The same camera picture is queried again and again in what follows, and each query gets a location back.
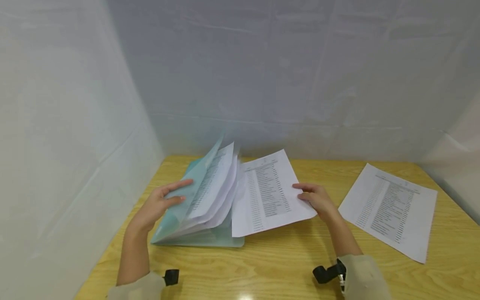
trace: light wood grain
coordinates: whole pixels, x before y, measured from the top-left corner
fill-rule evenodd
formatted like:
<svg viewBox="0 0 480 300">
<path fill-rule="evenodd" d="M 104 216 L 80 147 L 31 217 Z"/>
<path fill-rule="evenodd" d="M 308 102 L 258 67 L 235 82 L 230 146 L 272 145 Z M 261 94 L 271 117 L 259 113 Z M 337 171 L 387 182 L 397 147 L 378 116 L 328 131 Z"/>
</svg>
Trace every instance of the light wood grain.
<svg viewBox="0 0 480 300">
<path fill-rule="evenodd" d="M 76 299 L 104 300 L 115 285 L 125 228 L 152 189 L 182 177 L 193 156 L 170 156 L 83 284 Z M 292 160 L 300 182 L 326 187 L 340 205 L 365 166 L 359 161 Z M 364 253 L 377 261 L 394 299 L 480 299 L 480 228 L 417 165 L 371 162 L 438 191 L 427 263 L 419 264 L 350 225 Z M 149 246 L 151 269 L 180 269 L 178 285 L 163 299 L 341 299 L 337 280 L 318 285 L 312 269 L 335 259 L 325 225 L 317 217 L 248 236 L 238 249 Z"/>
</svg>

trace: white backdrop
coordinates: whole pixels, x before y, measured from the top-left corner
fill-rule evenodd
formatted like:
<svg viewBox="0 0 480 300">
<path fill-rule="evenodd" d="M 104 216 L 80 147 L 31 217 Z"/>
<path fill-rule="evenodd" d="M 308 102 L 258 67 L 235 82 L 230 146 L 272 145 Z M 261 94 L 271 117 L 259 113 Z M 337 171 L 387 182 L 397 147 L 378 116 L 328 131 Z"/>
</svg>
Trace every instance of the white backdrop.
<svg viewBox="0 0 480 300">
<path fill-rule="evenodd" d="M 418 161 L 478 90 L 476 0 L 107 2 L 169 154 Z"/>
<path fill-rule="evenodd" d="M 0 2 L 0 299 L 71 299 L 163 159 L 100 3 Z"/>
<path fill-rule="evenodd" d="M 0 298 L 73 297 L 165 155 L 223 128 L 244 155 L 425 162 L 479 207 L 479 8 L 0 2 Z"/>
</svg>

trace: finger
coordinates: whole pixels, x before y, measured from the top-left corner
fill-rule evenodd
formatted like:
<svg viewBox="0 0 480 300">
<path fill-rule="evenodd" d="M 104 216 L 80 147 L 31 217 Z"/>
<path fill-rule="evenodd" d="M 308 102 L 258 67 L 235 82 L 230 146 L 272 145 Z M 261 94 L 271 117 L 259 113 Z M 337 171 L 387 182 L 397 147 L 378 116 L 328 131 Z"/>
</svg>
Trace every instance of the finger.
<svg viewBox="0 0 480 300">
<path fill-rule="evenodd" d="M 322 186 L 313 183 L 294 183 L 292 185 L 295 189 L 302 189 L 304 192 L 317 192 Z"/>
<path fill-rule="evenodd" d="M 297 196 L 297 198 L 303 201 L 311 201 L 313 200 L 312 195 L 309 192 L 303 192 Z"/>
<path fill-rule="evenodd" d="M 165 205 L 166 208 L 169 208 L 174 205 L 178 205 L 185 201 L 185 196 L 175 196 L 175 197 L 170 197 L 168 199 L 162 200 L 162 204 Z"/>
<path fill-rule="evenodd" d="M 185 179 L 185 180 L 180 180 L 180 181 L 177 181 L 177 182 L 172 182 L 172 183 L 169 183 L 167 185 L 164 185 L 160 188 L 160 190 L 162 192 L 161 196 L 163 197 L 171 191 L 174 191 L 176 189 L 182 188 L 182 187 L 187 186 L 187 185 L 191 185 L 192 183 L 193 183 L 193 179 Z"/>
</svg>

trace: light blue folder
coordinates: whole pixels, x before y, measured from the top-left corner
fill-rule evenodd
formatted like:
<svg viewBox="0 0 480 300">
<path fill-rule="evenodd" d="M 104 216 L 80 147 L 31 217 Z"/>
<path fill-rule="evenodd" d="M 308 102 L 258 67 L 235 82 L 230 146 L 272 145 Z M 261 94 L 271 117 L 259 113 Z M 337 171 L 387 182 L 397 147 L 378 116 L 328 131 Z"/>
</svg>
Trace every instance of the light blue folder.
<svg viewBox="0 0 480 300">
<path fill-rule="evenodd" d="M 155 234 L 150 241 L 155 245 L 181 245 L 181 246 L 205 246 L 205 247 L 241 247 L 244 244 L 244 238 L 232 237 L 232 218 L 231 210 L 222 224 L 215 228 L 204 229 L 194 233 L 186 234 L 180 237 L 168 238 L 174 233 L 182 221 L 185 219 L 190 204 L 206 175 L 208 167 L 212 163 L 220 144 L 220 138 L 208 154 L 191 162 L 185 171 L 182 179 L 193 179 L 193 184 L 173 191 L 167 197 L 184 195 L 186 197 L 182 204 L 171 207 L 165 213 L 162 221 L 158 225 Z"/>
</svg>

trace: beige sleeve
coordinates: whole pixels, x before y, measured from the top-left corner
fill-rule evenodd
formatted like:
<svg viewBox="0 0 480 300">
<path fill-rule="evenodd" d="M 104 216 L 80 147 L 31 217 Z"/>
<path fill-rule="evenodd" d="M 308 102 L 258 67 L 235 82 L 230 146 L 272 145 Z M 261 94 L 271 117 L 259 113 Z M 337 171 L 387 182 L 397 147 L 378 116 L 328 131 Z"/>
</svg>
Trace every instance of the beige sleeve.
<svg viewBox="0 0 480 300">
<path fill-rule="evenodd" d="M 150 272 L 133 283 L 111 288 L 108 300 L 159 300 L 164 287 L 165 280 Z"/>
<path fill-rule="evenodd" d="M 382 273 L 371 256 L 345 255 L 338 258 L 347 268 L 345 300 L 388 300 L 388 291 Z"/>
</svg>

